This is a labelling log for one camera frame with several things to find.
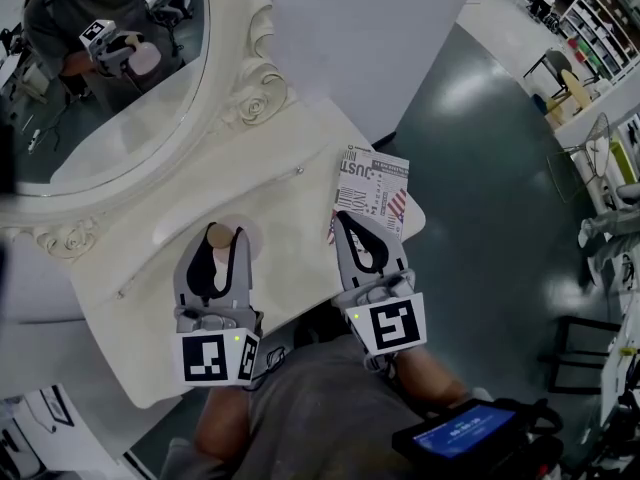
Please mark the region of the dark padded chair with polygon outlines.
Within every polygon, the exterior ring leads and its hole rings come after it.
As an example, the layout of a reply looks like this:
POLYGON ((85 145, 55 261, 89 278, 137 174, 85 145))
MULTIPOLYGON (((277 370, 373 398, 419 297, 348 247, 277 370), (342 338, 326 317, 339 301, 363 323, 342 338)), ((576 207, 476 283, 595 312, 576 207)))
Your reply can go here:
POLYGON ((532 74, 539 65, 543 65, 547 69, 559 86, 559 90, 553 94, 553 97, 559 96, 567 90, 567 86, 562 77, 562 72, 567 71, 572 74, 572 66, 563 53, 554 49, 546 50, 544 54, 524 73, 523 77, 526 78, 528 75, 532 74))

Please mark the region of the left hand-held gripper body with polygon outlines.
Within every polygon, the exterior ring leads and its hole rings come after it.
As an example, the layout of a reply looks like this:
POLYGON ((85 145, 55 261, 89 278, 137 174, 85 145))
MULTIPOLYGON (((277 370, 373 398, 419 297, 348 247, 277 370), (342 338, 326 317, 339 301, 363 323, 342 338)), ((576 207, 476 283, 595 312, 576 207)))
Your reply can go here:
POLYGON ((177 299, 171 351, 185 386, 248 386, 261 341, 262 314, 248 298, 177 299))

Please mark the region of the round wooden side table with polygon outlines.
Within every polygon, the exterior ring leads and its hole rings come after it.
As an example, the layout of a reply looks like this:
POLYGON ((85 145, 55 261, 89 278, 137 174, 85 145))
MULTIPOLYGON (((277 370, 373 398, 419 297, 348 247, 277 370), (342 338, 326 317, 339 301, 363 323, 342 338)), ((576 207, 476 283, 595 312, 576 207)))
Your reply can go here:
POLYGON ((546 103, 546 113, 553 112, 556 108, 560 107, 565 101, 573 98, 578 110, 586 109, 592 102, 589 92, 581 84, 581 82, 568 70, 563 69, 560 73, 566 89, 557 97, 550 98, 546 103))

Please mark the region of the newspaper print flat box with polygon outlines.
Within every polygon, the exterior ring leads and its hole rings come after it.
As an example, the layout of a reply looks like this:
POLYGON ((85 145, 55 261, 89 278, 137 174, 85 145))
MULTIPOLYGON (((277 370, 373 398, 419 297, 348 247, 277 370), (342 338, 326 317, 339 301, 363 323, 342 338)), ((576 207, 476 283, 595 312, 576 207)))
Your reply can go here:
POLYGON ((401 239, 408 178, 408 160, 349 145, 339 165, 327 242, 335 242, 334 218, 339 211, 371 218, 401 239))

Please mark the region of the black framed picture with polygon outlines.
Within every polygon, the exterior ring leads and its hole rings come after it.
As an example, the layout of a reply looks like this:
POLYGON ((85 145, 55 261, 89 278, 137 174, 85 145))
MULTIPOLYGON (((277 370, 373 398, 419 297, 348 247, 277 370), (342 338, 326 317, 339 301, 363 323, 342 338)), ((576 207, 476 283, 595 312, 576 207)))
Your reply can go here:
POLYGON ((54 422, 67 427, 74 427, 74 422, 57 385, 41 389, 40 395, 54 422))

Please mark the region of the black metal frame rack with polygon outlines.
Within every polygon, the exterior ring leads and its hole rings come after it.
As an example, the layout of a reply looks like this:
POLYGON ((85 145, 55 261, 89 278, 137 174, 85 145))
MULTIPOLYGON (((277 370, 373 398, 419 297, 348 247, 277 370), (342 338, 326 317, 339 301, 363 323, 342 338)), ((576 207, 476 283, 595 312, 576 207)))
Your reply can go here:
POLYGON ((575 315, 563 315, 557 319, 557 329, 552 351, 540 355, 538 361, 550 367, 547 391, 552 394, 595 396, 601 393, 601 383, 593 387, 562 386, 558 384, 558 377, 562 368, 579 368, 602 371, 604 359, 609 353, 605 350, 589 350, 569 346, 569 337, 573 327, 581 327, 594 331, 603 331, 616 337, 621 330, 619 323, 587 319, 575 315))

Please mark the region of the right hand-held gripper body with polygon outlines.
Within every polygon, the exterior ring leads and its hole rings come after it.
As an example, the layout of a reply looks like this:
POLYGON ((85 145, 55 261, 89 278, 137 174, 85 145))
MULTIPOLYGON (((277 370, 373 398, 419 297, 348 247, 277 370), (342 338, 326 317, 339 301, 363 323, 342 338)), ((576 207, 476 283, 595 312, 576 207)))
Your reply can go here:
POLYGON ((427 341, 424 300, 414 290, 415 272, 405 269, 333 298, 364 349, 364 367, 390 371, 401 351, 427 341))

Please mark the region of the person's grey shirt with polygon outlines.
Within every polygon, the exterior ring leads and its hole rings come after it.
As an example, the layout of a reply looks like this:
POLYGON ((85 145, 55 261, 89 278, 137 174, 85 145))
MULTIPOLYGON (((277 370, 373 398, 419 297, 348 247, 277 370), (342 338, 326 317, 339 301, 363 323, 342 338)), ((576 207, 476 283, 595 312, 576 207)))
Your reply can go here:
POLYGON ((391 444, 417 421, 342 336, 291 353, 249 393, 249 441, 236 459, 200 452, 194 437, 175 439, 160 480, 417 480, 391 444))

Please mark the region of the oval mirror with white frame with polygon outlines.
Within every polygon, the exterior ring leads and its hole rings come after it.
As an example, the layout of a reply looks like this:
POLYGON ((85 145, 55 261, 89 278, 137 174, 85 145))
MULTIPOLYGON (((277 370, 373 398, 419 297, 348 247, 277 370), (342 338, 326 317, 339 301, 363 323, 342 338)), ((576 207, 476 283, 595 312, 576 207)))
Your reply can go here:
POLYGON ((116 147, 135 148, 92 177, 49 185, 22 183, 0 200, 0 235, 24 232, 49 255, 74 259, 99 237, 99 216, 142 197, 191 153, 218 117, 257 125, 278 112, 243 110, 261 90, 284 105, 287 84, 261 51, 272 34, 267 11, 273 0, 203 0, 200 56, 99 127, 82 143, 92 162, 116 147))

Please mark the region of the lime green box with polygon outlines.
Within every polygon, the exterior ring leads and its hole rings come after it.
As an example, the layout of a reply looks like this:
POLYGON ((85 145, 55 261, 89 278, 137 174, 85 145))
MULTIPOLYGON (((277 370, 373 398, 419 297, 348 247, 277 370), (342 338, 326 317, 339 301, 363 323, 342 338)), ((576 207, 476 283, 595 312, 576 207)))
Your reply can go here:
POLYGON ((609 157, 609 163, 615 164, 620 170, 623 179, 625 179, 626 160, 620 142, 615 139, 612 139, 609 144, 609 157))

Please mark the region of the white storage shelf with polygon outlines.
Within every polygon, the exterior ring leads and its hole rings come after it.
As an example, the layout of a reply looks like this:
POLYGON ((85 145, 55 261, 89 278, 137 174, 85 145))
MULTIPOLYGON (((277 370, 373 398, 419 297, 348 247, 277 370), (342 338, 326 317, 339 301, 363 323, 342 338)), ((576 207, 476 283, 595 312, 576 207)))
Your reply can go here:
POLYGON ((574 40, 576 50, 593 74, 616 85, 640 64, 640 49, 601 0, 573 0, 561 15, 561 34, 574 40))

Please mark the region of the white carved dressing table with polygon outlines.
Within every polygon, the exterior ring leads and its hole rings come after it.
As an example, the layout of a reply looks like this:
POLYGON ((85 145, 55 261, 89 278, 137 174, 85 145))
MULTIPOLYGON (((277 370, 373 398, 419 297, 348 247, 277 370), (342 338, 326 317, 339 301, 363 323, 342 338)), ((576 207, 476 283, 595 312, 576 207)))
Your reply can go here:
POLYGON ((11 324, 85 322, 137 407, 177 397, 173 272, 188 243, 226 215, 258 224, 251 299, 265 331, 332 298, 342 285, 327 231, 349 145, 366 140, 327 99, 293 103, 241 133, 221 129, 153 190, 99 216, 99 237, 79 258, 57 259, 17 234, 3 309, 11 324))

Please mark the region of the person's left forearm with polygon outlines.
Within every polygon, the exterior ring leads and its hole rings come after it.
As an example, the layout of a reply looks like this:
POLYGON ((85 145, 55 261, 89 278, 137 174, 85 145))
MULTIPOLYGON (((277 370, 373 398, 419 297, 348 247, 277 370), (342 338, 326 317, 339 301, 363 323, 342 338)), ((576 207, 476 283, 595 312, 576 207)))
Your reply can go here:
POLYGON ((236 459, 249 441, 249 393, 241 387, 217 387, 198 421, 194 445, 223 462, 236 459))

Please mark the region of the person's right forearm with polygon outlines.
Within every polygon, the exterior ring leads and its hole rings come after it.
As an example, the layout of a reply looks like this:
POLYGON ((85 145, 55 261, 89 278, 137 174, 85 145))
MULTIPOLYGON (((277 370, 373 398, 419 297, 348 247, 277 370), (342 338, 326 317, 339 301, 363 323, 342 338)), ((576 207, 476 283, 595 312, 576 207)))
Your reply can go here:
POLYGON ((395 357, 396 378, 414 401, 434 408, 450 408, 466 401, 467 387, 424 347, 400 351, 395 357))

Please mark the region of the black device with blue screen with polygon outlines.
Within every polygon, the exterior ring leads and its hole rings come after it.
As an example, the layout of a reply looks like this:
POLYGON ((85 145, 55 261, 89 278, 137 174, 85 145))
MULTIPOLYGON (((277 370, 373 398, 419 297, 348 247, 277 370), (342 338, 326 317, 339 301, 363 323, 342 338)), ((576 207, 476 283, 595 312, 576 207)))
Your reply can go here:
POLYGON ((499 442, 520 423, 516 410, 472 399, 435 418, 394 433, 392 447, 412 460, 463 461, 486 448, 486 443, 499 442))

